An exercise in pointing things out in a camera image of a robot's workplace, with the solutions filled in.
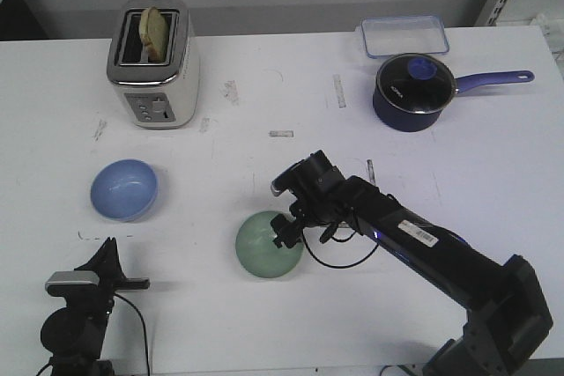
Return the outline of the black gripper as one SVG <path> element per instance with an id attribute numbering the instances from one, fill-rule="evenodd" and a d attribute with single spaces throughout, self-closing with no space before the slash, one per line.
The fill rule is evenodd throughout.
<path id="1" fill-rule="evenodd" d="M 271 228 L 276 233 L 273 242 L 276 247 L 293 248 L 303 237 L 306 227 L 325 226 L 320 240 L 331 239 L 341 222 L 345 222 L 350 210 L 331 197 L 315 198 L 304 195 L 296 198 L 290 206 L 294 221 L 279 213 L 271 220 Z"/>
<path id="2" fill-rule="evenodd" d="M 112 260 L 107 259 L 111 250 Z M 72 295 L 74 306 L 112 306 L 119 291 L 143 291 L 150 287 L 147 277 L 128 278 L 124 275 L 116 238 L 107 237 L 91 260 L 73 270 L 88 285 L 77 288 Z"/>

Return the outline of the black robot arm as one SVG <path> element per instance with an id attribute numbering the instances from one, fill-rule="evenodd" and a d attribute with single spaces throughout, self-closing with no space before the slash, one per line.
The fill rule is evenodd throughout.
<path id="1" fill-rule="evenodd" d="M 87 263 L 53 273 L 45 291 L 63 298 L 65 307 L 41 327 L 41 344 L 52 353 L 44 367 L 53 375 L 114 375 L 113 364 L 100 354 L 115 299 L 121 291 L 149 287 L 148 278 L 124 275 L 114 238 L 107 238 Z"/>
<path id="2" fill-rule="evenodd" d="M 322 151 L 287 168 L 271 184 L 290 191 L 293 220 L 271 221 L 277 247 L 293 247 L 307 227 L 322 242 L 340 223 L 369 237 L 467 312 L 462 336 L 448 340 L 423 366 L 425 375 L 512 375 L 553 326 L 534 268 L 520 255 L 500 265 L 452 231 L 406 209 L 358 176 L 345 178 Z"/>

